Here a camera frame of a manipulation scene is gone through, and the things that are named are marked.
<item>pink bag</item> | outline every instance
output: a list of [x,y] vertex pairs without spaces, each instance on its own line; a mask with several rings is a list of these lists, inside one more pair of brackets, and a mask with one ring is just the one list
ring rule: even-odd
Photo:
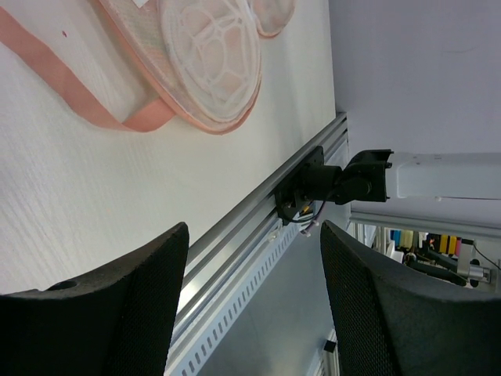
[[47,45],[3,8],[0,42],[76,114],[96,126],[148,132],[177,114],[212,134],[239,127],[255,104],[261,84],[256,23],[261,35],[277,35],[294,9],[294,0],[250,0],[250,4],[149,0],[141,7],[133,0],[99,0],[99,4],[122,47],[159,95],[124,122],[115,119]]

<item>white table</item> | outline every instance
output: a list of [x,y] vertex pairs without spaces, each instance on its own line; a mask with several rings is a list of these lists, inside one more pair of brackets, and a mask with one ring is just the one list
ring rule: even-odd
[[[0,5],[118,118],[153,95],[92,0]],[[254,111],[209,136],[177,117],[148,134],[95,128],[0,45],[0,293],[45,289],[180,221],[193,242],[335,118],[327,0],[298,0],[285,31],[261,46]]]

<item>black mounting bracket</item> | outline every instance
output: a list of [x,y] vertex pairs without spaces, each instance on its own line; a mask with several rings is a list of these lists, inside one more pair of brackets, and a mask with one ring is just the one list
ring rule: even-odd
[[391,150],[365,150],[355,155],[343,170],[325,165],[323,148],[316,147],[276,187],[275,201],[284,224],[293,220],[311,201],[385,202],[386,169]]

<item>white tag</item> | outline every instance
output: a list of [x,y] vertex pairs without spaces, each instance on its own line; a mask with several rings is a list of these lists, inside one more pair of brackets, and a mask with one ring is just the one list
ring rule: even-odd
[[132,0],[134,4],[137,5],[138,8],[141,8],[143,5],[145,5],[149,0]]

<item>pink strap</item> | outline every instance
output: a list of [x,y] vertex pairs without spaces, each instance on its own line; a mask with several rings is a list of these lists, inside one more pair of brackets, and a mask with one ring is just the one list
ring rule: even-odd
[[35,71],[77,115],[98,127],[149,132],[175,115],[157,98],[123,123],[119,122],[45,43],[26,31],[3,7],[0,7],[0,42]]

